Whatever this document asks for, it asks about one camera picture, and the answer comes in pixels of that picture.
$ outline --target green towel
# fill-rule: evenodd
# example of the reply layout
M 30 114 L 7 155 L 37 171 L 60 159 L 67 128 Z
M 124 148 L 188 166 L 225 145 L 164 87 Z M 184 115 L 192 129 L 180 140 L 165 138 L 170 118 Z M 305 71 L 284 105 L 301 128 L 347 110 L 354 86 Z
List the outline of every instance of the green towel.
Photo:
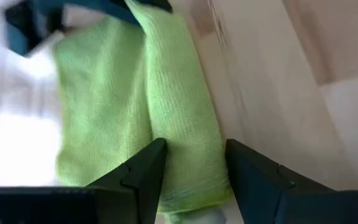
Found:
M 127 4 L 141 27 L 109 17 L 54 48 L 63 104 L 58 175 L 86 185 L 165 138 L 159 212 L 223 203 L 231 196 L 223 141 L 186 24 Z

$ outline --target folded cloth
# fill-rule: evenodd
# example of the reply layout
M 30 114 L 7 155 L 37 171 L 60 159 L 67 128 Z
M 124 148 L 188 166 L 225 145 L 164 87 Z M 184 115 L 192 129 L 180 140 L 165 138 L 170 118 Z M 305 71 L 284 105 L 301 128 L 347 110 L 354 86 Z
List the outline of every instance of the folded cloth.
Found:
M 141 27 L 108 17 L 55 46 L 63 106 L 58 175 L 86 185 L 165 138 L 159 212 L 223 203 L 231 196 L 223 141 L 186 24 L 127 4 Z

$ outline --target floor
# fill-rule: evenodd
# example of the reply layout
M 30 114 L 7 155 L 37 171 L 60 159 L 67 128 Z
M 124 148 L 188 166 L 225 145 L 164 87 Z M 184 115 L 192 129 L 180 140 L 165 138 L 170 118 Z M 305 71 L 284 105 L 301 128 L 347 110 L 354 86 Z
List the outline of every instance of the floor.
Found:
M 224 136 L 334 189 L 358 189 L 358 1 L 171 2 L 193 34 Z M 56 184 L 53 65 L 47 51 L 9 53 L 1 24 L 0 185 Z M 225 211 L 241 223 L 233 202 Z

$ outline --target green microfiber cloth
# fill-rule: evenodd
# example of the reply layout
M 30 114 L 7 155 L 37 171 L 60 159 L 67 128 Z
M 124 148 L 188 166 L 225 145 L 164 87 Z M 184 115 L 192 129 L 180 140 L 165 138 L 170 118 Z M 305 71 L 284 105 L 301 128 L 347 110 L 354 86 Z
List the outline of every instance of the green microfiber cloth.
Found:
M 63 104 L 58 175 L 86 185 L 165 138 L 159 212 L 223 203 L 231 196 L 223 141 L 186 24 L 127 4 L 141 27 L 109 17 L 54 48 Z

